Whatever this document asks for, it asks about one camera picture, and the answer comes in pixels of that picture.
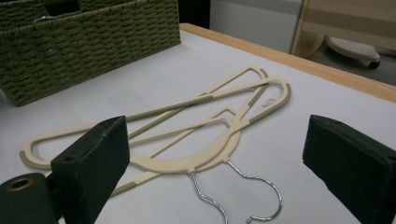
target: table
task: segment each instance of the table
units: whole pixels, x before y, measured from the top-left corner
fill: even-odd
[[[269,76],[287,79],[292,96],[275,114],[242,131],[232,161],[246,174],[265,177],[280,189],[284,208],[272,223],[359,223],[303,165],[309,116],[338,119],[396,148],[396,88],[190,24],[180,28],[181,45],[32,104],[15,107],[2,93],[0,181],[35,171],[21,163],[18,153],[34,134],[184,101],[244,65],[256,64]],[[210,112],[217,106],[201,109]],[[180,116],[176,124],[199,119],[201,112]],[[138,125],[131,123],[128,128]],[[223,130],[212,128],[181,142],[179,152],[198,150],[201,140]],[[36,150],[43,158],[53,158],[77,138],[40,143]],[[144,153],[156,144],[132,146],[131,153]],[[140,173],[131,165],[123,178]],[[197,174],[197,179],[201,190],[223,205],[230,223],[243,223],[252,215],[269,216],[276,209],[276,196],[269,187],[244,181],[224,164]],[[112,198],[97,219],[97,223],[120,224],[222,221],[216,209],[196,197],[187,175],[162,175]]]

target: chrome hook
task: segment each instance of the chrome hook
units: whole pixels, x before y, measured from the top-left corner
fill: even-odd
[[[274,219],[274,218],[280,213],[280,210],[282,209],[282,206],[283,206],[282,195],[280,195],[280,191],[277,189],[277,187],[276,187],[271,181],[269,181],[269,180],[267,180],[267,179],[264,179],[264,178],[261,178],[261,177],[258,177],[258,176],[244,175],[238,168],[236,168],[236,167],[233,165],[233,163],[232,163],[231,161],[227,161],[227,163],[228,163],[228,164],[229,164],[240,176],[242,176],[243,178],[245,178],[245,179],[253,179],[253,180],[260,180],[260,181],[262,181],[262,182],[268,184],[269,186],[271,186],[271,187],[276,191],[276,194],[277,194],[277,197],[278,197],[278,200],[279,200],[279,206],[278,206],[276,212],[275,212],[273,215],[269,216],[269,217],[254,217],[254,216],[251,216],[251,217],[249,217],[249,218],[247,219],[247,223],[250,223],[252,220],[264,222],[264,221],[270,221],[270,220]]]
[[[190,175],[191,175],[191,177],[192,177],[192,181],[194,182],[195,188],[196,188],[196,190],[197,190],[197,193],[198,193],[198,196],[200,197],[200,199],[203,200],[204,202],[210,203],[210,204],[212,204],[214,207],[216,207],[216,208],[223,214],[223,218],[224,218],[225,224],[228,224],[227,214],[225,213],[225,211],[224,211],[224,209],[221,207],[221,205],[220,205],[218,202],[216,202],[215,200],[213,200],[213,199],[207,197],[206,195],[204,195],[204,194],[200,191],[199,186],[198,186],[198,182],[197,182],[197,180],[196,180],[196,178],[195,178],[195,173],[194,173],[194,172],[191,172]]]

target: green wicker basket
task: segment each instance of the green wicker basket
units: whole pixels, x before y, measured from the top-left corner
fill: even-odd
[[[0,89],[14,105],[180,43],[177,0],[78,3],[80,11],[35,24],[48,15],[41,1],[0,3]]]

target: green felt block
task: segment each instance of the green felt block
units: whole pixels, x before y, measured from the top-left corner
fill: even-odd
[[[304,164],[361,223],[396,213],[396,151],[344,123],[311,116]]]
[[[95,125],[51,161],[66,223],[92,224],[129,164],[125,117]]]

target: clothes hanger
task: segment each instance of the clothes hanger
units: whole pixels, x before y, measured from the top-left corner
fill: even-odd
[[[257,72],[257,73],[258,73],[261,77],[265,77],[265,74],[264,74],[264,72],[263,72],[262,70],[258,70],[257,68],[254,68],[254,67],[253,67],[253,68],[251,68],[251,67],[245,67],[245,68],[241,69],[239,72],[235,73],[233,76],[230,76],[230,77],[226,78],[226,80],[222,82],[222,83],[223,83],[222,85],[216,85],[214,88],[211,88],[211,89],[209,89],[209,90],[206,91],[206,92],[210,92],[210,93],[211,93],[212,91],[216,91],[218,88],[220,88],[221,86],[225,85],[225,83],[228,83],[229,81],[235,79],[236,77],[238,77],[238,76],[244,74],[244,73],[245,73],[246,71],[248,71],[248,70],[254,70],[254,71],[256,71],[256,72],[257,72],[257,71],[260,71],[260,72]],[[132,157],[132,158],[131,158],[131,162],[134,162],[134,163],[136,163],[136,164],[139,164],[140,166],[143,166],[144,168],[150,168],[150,167],[151,167],[151,170],[159,171],[159,172],[161,172],[161,173],[179,173],[179,172],[183,172],[183,171],[189,172],[189,173],[191,174],[191,176],[192,176],[192,179],[193,179],[193,181],[194,181],[194,183],[195,183],[195,187],[196,187],[197,192],[198,192],[198,194],[200,195],[200,197],[201,197],[202,199],[206,200],[207,202],[210,202],[210,203],[212,203],[212,204],[214,204],[214,205],[216,205],[216,201],[211,200],[210,198],[206,197],[204,194],[202,194],[202,193],[200,192],[200,190],[199,190],[199,188],[198,188],[198,184],[197,184],[197,182],[196,182],[196,178],[195,178],[195,176],[194,176],[194,173],[195,173],[195,171],[199,172],[199,171],[203,171],[203,170],[209,169],[209,168],[211,168],[211,167],[213,167],[213,166],[219,164],[219,163],[222,162],[222,161],[223,161],[223,162],[227,162],[227,163],[230,164],[230,166],[232,166],[233,169],[235,169],[235,171],[236,171],[238,174],[240,174],[242,177],[244,177],[244,178],[260,179],[261,181],[264,181],[264,182],[266,182],[267,184],[270,184],[270,185],[276,190],[276,192],[277,192],[277,194],[278,194],[278,197],[279,197],[279,208],[278,208],[278,210],[276,211],[276,213],[275,213],[274,215],[272,215],[271,217],[267,217],[267,218],[250,217],[250,218],[247,220],[247,222],[249,222],[249,221],[251,221],[251,220],[270,220],[270,219],[272,219],[273,217],[275,217],[275,216],[280,212],[280,208],[281,208],[281,206],[282,206],[281,196],[280,196],[280,193],[279,193],[279,191],[277,190],[277,188],[276,188],[271,182],[266,181],[266,180],[264,180],[264,179],[262,179],[262,178],[255,177],[255,176],[246,176],[246,175],[243,175],[243,174],[242,174],[242,173],[241,173],[241,172],[229,161],[229,155],[230,155],[230,154],[232,153],[232,151],[236,148],[236,144],[237,144],[237,142],[238,142],[238,140],[239,140],[239,136],[240,136],[240,131],[241,131],[243,128],[245,128],[245,127],[249,126],[250,124],[255,123],[255,122],[257,122],[258,120],[260,120],[260,119],[266,117],[268,114],[272,113],[275,109],[279,108],[280,106],[282,106],[283,104],[285,104],[285,103],[289,100],[289,98],[290,98],[290,85],[287,84],[287,83],[286,83],[282,78],[280,78],[280,77],[279,77],[278,79],[272,77],[272,78],[268,78],[268,79],[266,79],[265,81],[262,81],[262,82],[259,82],[259,83],[257,83],[257,82],[256,82],[256,83],[248,83],[248,84],[246,84],[246,85],[241,85],[241,86],[238,86],[238,87],[235,87],[235,88],[228,89],[228,90],[226,90],[226,91],[218,91],[218,92],[209,94],[210,99],[212,99],[212,98],[222,97],[222,96],[228,95],[228,94],[234,94],[235,92],[245,91],[245,90],[250,89],[250,88],[261,89],[261,92],[263,92],[263,90],[265,89],[265,88],[264,88],[264,87],[265,87],[264,85],[266,85],[266,84],[268,84],[268,83],[270,83],[270,82],[272,82],[272,81],[277,81],[277,82],[279,82],[279,83],[282,85],[282,88],[283,88],[283,90],[284,90],[283,95],[282,95],[279,99],[275,100],[275,102],[274,102],[272,105],[270,105],[265,111],[263,111],[263,112],[261,112],[261,113],[258,113],[258,114],[254,115],[254,116],[249,117],[248,119],[246,119],[247,121],[246,121],[246,120],[241,120],[241,118],[242,118],[243,115],[248,111],[249,105],[244,105],[244,109],[242,109],[242,111],[244,111],[244,113],[238,113],[238,112],[235,113],[235,111],[233,111],[232,109],[230,109],[230,108],[225,108],[225,109],[223,109],[222,112],[224,112],[224,111],[230,111],[230,112],[232,112],[232,113],[234,113],[234,114],[236,115],[232,122],[230,122],[230,121],[229,121],[228,119],[226,119],[226,118],[215,118],[215,117],[212,117],[212,119],[205,120],[204,122],[196,123],[196,124],[190,125],[190,126],[188,126],[188,127],[183,127],[183,128],[171,130],[171,131],[168,131],[168,132],[165,132],[165,133],[160,133],[160,134],[157,134],[157,136],[152,135],[152,136],[145,137],[145,138],[135,139],[136,142],[137,142],[137,141],[143,141],[143,140],[151,139],[151,138],[153,138],[153,137],[158,137],[158,136],[160,136],[160,135],[169,134],[169,133],[175,133],[175,132],[180,132],[180,131],[182,131],[182,130],[187,130],[187,129],[190,129],[189,132],[193,132],[194,129],[196,129],[196,128],[198,128],[198,127],[201,127],[201,126],[204,126],[204,125],[206,125],[206,124],[208,124],[208,123],[212,123],[212,122],[215,122],[215,121],[223,120],[226,124],[228,124],[228,125],[230,126],[230,128],[228,129],[228,131],[226,131],[226,133],[224,133],[220,138],[218,138],[218,140],[216,141],[216,144],[211,145],[212,147],[207,147],[207,148],[205,149],[205,153],[203,153],[203,151],[200,151],[200,152],[198,152],[198,153],[196,153],[196,154],[194,154],[194,155],[189,156],[189,157],[188,157],[188,158],[189,158],[188,160],[186,160],[186,158],[177,159],[178,163],[175,163],[175,164],[178,164],[178,165],[177,165],[177,166],[171,167],[172,169],[167,169],[167,168],[163,169],[163,167],[164,167],[164,166],[169,167],[169,166],[168,166],[168,165],[170,164],[169,162],[172,162],[172,163],[173,163],[173,160],[158,160],[158,159],[145,158],[145,157]],[[160,114],[160,113],[162,113],[162,112],[165,111],[165,110],[175,109],[175,110],[173,110],[173,111],[163,113],[161,116],[159,116],[158,118],[156,118],[154,121],[150,122],[148,125],[146,125],[146,126],[140,128],[140,129],[138,129],[137,131],[135,131],[135,132],[133,132],[133,133],[130,133],[130,135],[129,135],[130,138],[132,138],[133,136],[137,136],[137,135],[141,134],[142,132],[144,132],[144,131],[142,131],[142,130],[147,130],[147,129],[151,128],[152,126],[155,126],[155,125],[158,124],[159,122],[161,122],[161,121],[163,121],[163,120],[165,120],[165,119],[170,118],[171,116],[175,115],[176,113],[178,113],[179,111],[181,111],[182,109],[184,109],[184,108],[187,107],[187,106],[194,105],[194,104],[200,104],[202,101],[206,101],[206,99],[208,99],[208,98],[207,98],[207,96],[208,96],[207,94],[208,94],[208,93],[205,93],[205,92],[204,92],[204,93],[201,94],[199,97],[197,97],[197,98],[195,98],[195,99],[192,99],[192,100],[189,100],[189,101],[187,101],[187,102],[183,102],[183,103],[179,103],[179,104],[175,104],[175,105],[169,105],[169,106],[162,107],[162,108],[159,108],[159,109],[156,109],[156,110],[151,110],[151,111],[148,111],[148,112],[139,113],[139,114],[136,114],[136,115],[129,116],[129,120],[136,120],[136,119],[141,119],[141,118],[150,117],[151,115]],[[82,132],[82,131],[85,131],[85,130],[90,129],[90,128],[91,128],[91,125],[92,125],[92,124],[83,125],[83,126],[78,126],[77,128],[62,130],[62,131],[55,132],[55,133],[52,133],[52,134],[40,134],[40,135],[36,135],[36,136],[32,137],[31,139],[29,139],[29,140],[26,142],[26,144],[24,144],[24,145],[25,145],[25,146],[29,146],[30,148],[32,148],[32,144],[33,144],[34,142],[41,141],[41,140],[43,140],[43,139],[49,139],[49,138],[56,137],[56,136],[62,136],[62,135],[70,134],[70,133]],[[24,150],[23,150],[23,151],[25,152],[25,154],[29,155],[28,153],[26,153],[26,148],[28,148],[28,147],[24,147]],[[158,153],[159,153],[159,152],[156,152],[156,153],[152,154],[151,156],[153,157],[153,156],[155,156],[155,155],[158,154]],[[36,161],[32,160],[32,158],[26,157],[26,159],[28,159],[28,161],[30,161],[30,162],[32,162],[32,163],[37,163]],[[123,192],[123,191],[125,191],[125,190],[127,190],[127,189],[129,189],[129,188],[134,187],[134,186],[137,185],[137,184],[141,184],[141,183],[143,183],[143,182],[146,182],[146,181],[150,180],[151,178],[154,178],[154,177],[156,177],[156,176],[158,176],[158,175],[160,175],[160,173],[146,172],[146,173],[144,173],[144,174],[142,174],[142,175],[137,176],[136,178],[134,178],[134,181],[129,181],[128,183],[123,183],[123,184],[121,183],[120,186],[117,186],[117,188],[116,188],[115,192],[113,193],[113,195],[119,194],[119,193],[121,193],[121,192]],[[226,220],[226,223],[227,223],[227,217],[226,217],[226,215],[225,215],[224,210],[221,208],[221,206],[219,206],[219,204],[217,204],[217,207],[218,207],[219,210],[221,210],[221,212],[223,213],[223,215],[224,215],[224,217],[225,217],[225,220]]]
[[[145,119],[145,118],[149,118],[149,117],[153,117],[153,116],[161,114],[160,116],[153,119],[145,126],[142,126],[138,129],[136,129],[132,133],[129,133],[128,138],[132,139],[135,136],[138,136],[139,134],[158,125],[159,123],[163,122],[164,120],[171,118],[175,114],[179,113],[180,111],[182,111],[183,109],[185,109],[191,105],[197,105],[197,104],[201,104],[206,101],[209,101],[210,100],[209,98],[212,98],[213,95],[208,95],[208,94],[210,94],[214,91],[217,91],[218,89],[220,89],[221,87],[230,83],[231,81],[235,80],[236,78],[244,75],[247,71],[255,72],[257,75],[259,75],[260,80],[264,80],[266,78],[265,72],[262,69],[260,69],[259,67],[255,66],[255,65],[247,65],[247,66],[241,68],[240,70],[236,71],[235,73],[231,74],[230,76],[224,78],[223,80],[221,80],[217,84],[213,85],[212,87],[208,88],[207,90],[203,91],[199,95],[191,98],[188,101],[173,104],[173,105],[167,105],[164,107],[160,107],[157,109],[153,109],[153,110],[149,110],[149,111],[145,111],[145,112],[141,112],[141,113],[127,115],[126,121],[131,122],[131,121]],[[39,143],[42,141],[46,141],[46,140],[50,140],[50,139],[60,138],[63,136],[67,136],[69,134],[86,132],[89,129],[91,129],[94,125],[96,125],[97,123],[98,122],[93,122],[93,123],[78,125],[78,126],[71,127],[71,128],[61,129],[58,131],[51,131],[48,133],[41,133],[41,134],[34,135],[34,136],[28,138],[23,143],[23,145],[21,147],[21,151],[20,151],[20,158],[21,158],[22,162],[29,167],[36,168],[39,170],[49,170],[50,169],[50,160],[43,160],[43,159],[37,158],[33,153],[33,144]]]

